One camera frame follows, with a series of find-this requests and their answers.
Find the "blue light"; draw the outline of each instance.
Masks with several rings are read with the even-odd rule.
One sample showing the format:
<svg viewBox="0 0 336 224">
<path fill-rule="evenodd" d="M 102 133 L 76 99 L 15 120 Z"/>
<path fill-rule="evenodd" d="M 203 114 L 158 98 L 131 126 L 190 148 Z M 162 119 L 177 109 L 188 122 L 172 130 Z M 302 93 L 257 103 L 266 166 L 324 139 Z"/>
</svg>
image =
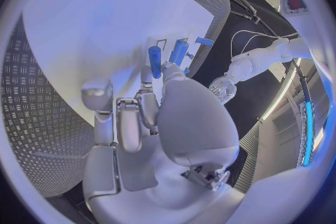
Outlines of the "blue light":
<svg viewBox="0 0 336 224">
<path fill-rule="evenodd" d="M 306 115 L 307 115 L 307 144 L 306 144 L 306 153 L 305 153 L 305 160 L 303 165 L 309 164 L 309 159 L 311 155 L 311 149 L 312 149 L 312 141 L 314 139 L 314 122 L 313 122 L 313 116 L 312 116 L 312 107 L 311 102 L 306 103 Z"/>
</svg>

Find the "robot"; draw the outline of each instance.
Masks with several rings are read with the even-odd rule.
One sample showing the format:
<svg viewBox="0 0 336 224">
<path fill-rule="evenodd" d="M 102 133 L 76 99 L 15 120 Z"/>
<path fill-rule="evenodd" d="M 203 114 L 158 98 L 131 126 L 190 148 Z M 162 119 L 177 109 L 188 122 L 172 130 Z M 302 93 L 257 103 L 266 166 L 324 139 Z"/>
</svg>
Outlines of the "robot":
<svg viewBox="0 0 336 224">
<path fill-rule="evenodd" d="M 99 79 L 83 85 L 82 101 L 95 111 L 96 144 L 83 191 L 97 220 L 201 223 L 198 216 L 209 206 L 230 200 L 234 190 L 225 184 L 226 168 L 237 158 L 239 138 L 223 104 L 235 96 L 239 81 L 296 57 L 310 58 L 302 39 L 278 39 L 268 48 L 233 57 L 210 90 L 165 62 L 161 105 L 153 93 L 151 68 L 144 66 L 135 97 L 116 100 L 115 123 L 112 83 Z"/>
</svg>

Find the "blue cylinder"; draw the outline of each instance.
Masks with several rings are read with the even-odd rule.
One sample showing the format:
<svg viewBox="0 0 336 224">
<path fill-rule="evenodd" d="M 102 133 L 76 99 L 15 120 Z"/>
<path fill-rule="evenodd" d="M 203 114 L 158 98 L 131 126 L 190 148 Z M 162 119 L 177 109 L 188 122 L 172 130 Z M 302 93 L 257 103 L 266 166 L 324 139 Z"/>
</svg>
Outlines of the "blue cylinder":
<svg viewBox="0 0 336 224">
<path fill-rule="evenodd" d="M 170 54 L 169 62 L 175 63 L 180 66 L 186 51 L 188 50 L 189 44 L 186 41 L 178 40 L 175 44 L 174 50 Z"/>
<path fill-rule="evenodd" d="M 153 78 L 161 77 L 161 49 L 158 46 L 152 46 L 148 49 Z"/>
</svg>

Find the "white panel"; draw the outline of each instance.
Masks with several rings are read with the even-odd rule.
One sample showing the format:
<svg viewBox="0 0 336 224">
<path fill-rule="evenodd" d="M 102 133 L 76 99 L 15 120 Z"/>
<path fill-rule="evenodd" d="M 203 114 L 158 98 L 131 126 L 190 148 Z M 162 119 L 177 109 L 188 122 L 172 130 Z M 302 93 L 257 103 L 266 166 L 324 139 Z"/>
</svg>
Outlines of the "white panel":
<svg viewBox="0 0 336 224">
<path fill-rule="evenodd" d="M 93 112 L 80 98 L 85 81 L 109 76 L 115 97 L 134 97 L 147 49 L 167 39 L 162 61 L 177 39 L 195 54 L 213 19 L 193 0 L 29 0 L 23 11 L 34 56 L 52 86 L 91 125 Z M 192 60 L 185 57 L 181 68 Z M 154 81 L 161 99 L 162 79 Z"/>
</svg>

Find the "textured metal surface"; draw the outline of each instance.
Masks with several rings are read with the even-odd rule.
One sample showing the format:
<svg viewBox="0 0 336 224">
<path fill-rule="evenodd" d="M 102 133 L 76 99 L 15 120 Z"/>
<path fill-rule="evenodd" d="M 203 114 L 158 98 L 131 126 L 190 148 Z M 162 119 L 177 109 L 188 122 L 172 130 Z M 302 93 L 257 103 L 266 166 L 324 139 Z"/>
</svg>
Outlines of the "textured metal surface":
<svg viewBox="0 0 336 224">
<path fill-rule="evenodd" d="M 214 15 L 206 38 L 215 40 L 227 20 L 229 0 L 195 1 Z M 2 105 L 17 159 L 43 196 L 62 194 L 82 180 L 86 155 L 94 143 L 93 128 L 43 75 L 22 18 L 13 30 L 3 66 Z"/>
<path fill-rule="evenodd" d="M 257 122 L 239 141 L 240 147 L 242 147 L 248 153 L 244 167 L 242 168 L 235 184 L 235 189 L 243 193 L 246 193 L 247 190 L 251 187 L 254 176 L 259 147 L 259 124 L 260 123 Z"/>
</svg>

